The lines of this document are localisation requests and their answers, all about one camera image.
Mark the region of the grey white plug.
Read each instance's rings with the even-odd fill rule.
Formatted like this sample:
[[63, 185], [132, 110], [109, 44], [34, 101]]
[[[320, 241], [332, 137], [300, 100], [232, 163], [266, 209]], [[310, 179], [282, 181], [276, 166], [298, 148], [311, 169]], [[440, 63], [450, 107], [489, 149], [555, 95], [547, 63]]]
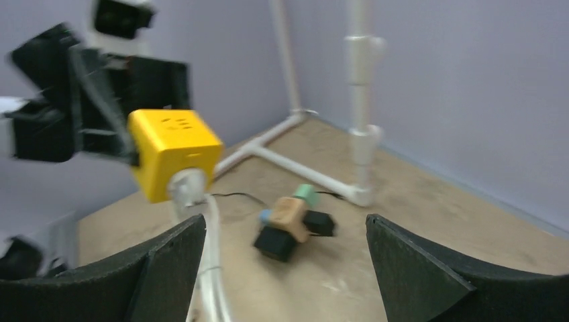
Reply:
[[187, 168], [174, 174], [167, 185], [172, 201], [172, 222], [186, 219], [205, 220], [205, 240], [201, 251], [193, 296], [187, 321], [197, 317], [201, 305], [208, 321], [234, 321], [222, 278], [221, 216], [217, 201], [207, 192], [207, 175], [200, 168]]

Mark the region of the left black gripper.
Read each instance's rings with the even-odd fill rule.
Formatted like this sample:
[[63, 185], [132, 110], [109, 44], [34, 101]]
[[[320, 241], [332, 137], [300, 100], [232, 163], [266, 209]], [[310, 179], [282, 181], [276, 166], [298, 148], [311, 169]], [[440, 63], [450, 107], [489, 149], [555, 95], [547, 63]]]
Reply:
[[187, 64], [101, 53], [82, 45], [64, 23], [31, 38], [9, 57], [40, 91], [4, 115], [14, 158], [66, 162], [84, 152], [138, 162], [128, 115], [191, 106]]

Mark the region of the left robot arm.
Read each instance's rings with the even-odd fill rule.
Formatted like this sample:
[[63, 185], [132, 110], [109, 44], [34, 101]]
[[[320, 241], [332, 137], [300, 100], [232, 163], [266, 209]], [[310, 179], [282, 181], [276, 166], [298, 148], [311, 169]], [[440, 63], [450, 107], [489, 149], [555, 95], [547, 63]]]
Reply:
[[104, 54], [84, 46], [65, 23], [9, 56], [39, 89], [35, 99], [1, 99], [1, 141], [10, 157], [60, 163], [83, 152], [136, 166], [128, 116], [191, 106], [187, 64]]

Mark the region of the wooden cube adapter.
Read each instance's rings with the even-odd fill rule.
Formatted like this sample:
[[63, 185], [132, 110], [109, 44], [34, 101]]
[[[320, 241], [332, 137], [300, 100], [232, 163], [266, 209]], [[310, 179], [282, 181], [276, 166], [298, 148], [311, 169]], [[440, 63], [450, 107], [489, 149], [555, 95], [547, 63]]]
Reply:
[[303, 199], [281, 197], [274, 204], [268, 217], [268, 225], [290, 233], [297, 242], [309, 239], [309, 230], [303, 223], [308, 204]]

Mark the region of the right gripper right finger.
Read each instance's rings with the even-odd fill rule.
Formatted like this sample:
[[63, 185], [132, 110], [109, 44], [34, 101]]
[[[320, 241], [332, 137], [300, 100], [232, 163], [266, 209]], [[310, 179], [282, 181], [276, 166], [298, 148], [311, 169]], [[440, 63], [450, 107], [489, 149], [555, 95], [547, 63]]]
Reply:
[[568, 275], [485, 262], [378, 215], [366, 238], [388, 321], [567, 321]]

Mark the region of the yellow cube socket adapter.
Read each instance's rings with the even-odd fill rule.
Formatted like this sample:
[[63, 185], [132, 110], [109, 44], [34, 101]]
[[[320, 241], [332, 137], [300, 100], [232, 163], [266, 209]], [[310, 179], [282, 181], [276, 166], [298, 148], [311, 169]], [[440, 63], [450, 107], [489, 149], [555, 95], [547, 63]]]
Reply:
[[190, 168], [203, 172], [202, 187], [209, 188], [223, 142], [196, 111], [138, 109], [128, 115], [127, 128], [140, 159], [132, 174], [149, 202], [169, 200], [172, 177]]

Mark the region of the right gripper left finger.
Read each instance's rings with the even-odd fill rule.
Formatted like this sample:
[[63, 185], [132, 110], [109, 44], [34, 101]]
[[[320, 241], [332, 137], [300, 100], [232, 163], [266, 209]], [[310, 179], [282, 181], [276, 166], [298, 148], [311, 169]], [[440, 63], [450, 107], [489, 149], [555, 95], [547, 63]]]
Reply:
[[1, 281], [2, 321], [186, 321], [205, 240], [187, 219], [53, 277]]

